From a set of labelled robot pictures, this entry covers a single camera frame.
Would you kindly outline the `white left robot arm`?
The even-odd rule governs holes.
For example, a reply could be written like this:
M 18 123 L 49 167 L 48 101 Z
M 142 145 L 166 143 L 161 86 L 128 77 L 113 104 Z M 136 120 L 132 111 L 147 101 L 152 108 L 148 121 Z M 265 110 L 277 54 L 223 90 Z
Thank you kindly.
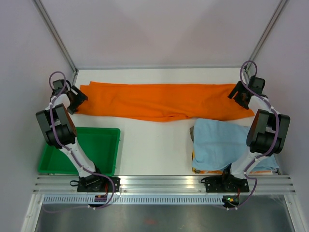
M 52 83 L 52 96 L 49 105 L 35 116 L 43 137 L 48 145 L 65 154 L 78 171 L 79 184 L 93 191 L 102 191 L 105 180 L 100 171 L 85 154 L 77 139 L 77 130 L 71 115 L 88 100 L 76 86 L 64 79 Z

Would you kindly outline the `orange trousers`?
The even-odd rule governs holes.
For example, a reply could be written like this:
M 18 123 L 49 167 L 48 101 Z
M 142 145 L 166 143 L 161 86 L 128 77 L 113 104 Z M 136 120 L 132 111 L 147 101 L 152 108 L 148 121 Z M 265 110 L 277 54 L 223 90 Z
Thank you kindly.
M 234 84 L 109 84 L 90 82 L 80 90 L 88 99 L 78 113 L 169 122 L 192 118 L 219 121 L 254 115 L 228 94 Z

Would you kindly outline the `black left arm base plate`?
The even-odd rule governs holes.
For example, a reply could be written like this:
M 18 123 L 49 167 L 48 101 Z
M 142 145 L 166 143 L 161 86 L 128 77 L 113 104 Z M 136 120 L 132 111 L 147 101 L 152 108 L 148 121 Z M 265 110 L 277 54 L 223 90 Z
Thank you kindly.
M 78 181 L 70 181 L 71 187 L 77 187 L 77 192 L 119 192 L 120 178 L 111 177 L 112 182 L 114 183 L 114 189 L 112 188 L 112 183 L 110 180 L 104 177 L 94 176 L 92 181 L 86 181 L 79 178 Z

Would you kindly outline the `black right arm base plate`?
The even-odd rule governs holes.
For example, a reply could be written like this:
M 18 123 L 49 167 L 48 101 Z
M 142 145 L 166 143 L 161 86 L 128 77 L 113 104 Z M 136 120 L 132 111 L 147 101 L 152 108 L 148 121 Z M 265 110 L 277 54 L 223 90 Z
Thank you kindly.
M 249 192 L 249 185 L 246 179 L 227 178 L 223 179 L 221 176 L 209 176 L 200 181 L 205 185 L 207 193 L 247 193 Z

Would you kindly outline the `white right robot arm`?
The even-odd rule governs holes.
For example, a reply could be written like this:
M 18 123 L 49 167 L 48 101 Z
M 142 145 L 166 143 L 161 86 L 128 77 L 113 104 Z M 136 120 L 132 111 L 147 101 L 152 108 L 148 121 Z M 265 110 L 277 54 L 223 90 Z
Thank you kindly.
M 238 185 L 237 178 L 247 179 L 258 163 L 283 149 L 291 119 L 275 110 L 268 97 L 262 94 L 265 83 L 263 78 L 254 75 L 248 84 L 238 81 L 228 95 L 242 108 L 252 110 L 254 119 L 246 138 L 248 151 L 230 164 L 229 174 L 220 179 L 225 191 L 232 191 Z

